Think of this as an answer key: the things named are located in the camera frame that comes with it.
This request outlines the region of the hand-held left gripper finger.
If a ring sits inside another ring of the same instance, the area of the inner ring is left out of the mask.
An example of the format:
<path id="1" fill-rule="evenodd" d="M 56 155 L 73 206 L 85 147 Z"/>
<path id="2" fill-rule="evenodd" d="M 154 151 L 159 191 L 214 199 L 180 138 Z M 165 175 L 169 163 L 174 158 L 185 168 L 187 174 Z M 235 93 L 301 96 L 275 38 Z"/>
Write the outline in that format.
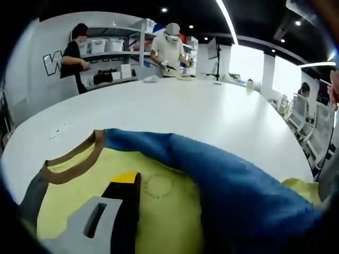
<path id="1" fill-rule="evenodd" d="M 67 219 L 66 228 L 43 240 L 50 253 L 135 253 L 141 174 L 111 180 Z"/>

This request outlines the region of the person's right hand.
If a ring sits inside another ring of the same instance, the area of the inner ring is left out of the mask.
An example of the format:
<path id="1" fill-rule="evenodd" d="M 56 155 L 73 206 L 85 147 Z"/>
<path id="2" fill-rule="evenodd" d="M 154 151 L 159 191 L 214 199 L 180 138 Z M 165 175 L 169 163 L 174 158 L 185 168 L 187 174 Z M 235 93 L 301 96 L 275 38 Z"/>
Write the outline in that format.
<path id="1" fill-rule="evenodd" d="M 338 70 L 334 71 L 332 70 L 330 73 L 330 79 L 331 79 L 331 92 L 330 92 L 330 98 L 331 98 L 331 104 L 334 107 L 334 110 L 338 110 L 338 96 L 339 96 L 339 74 Z"/>

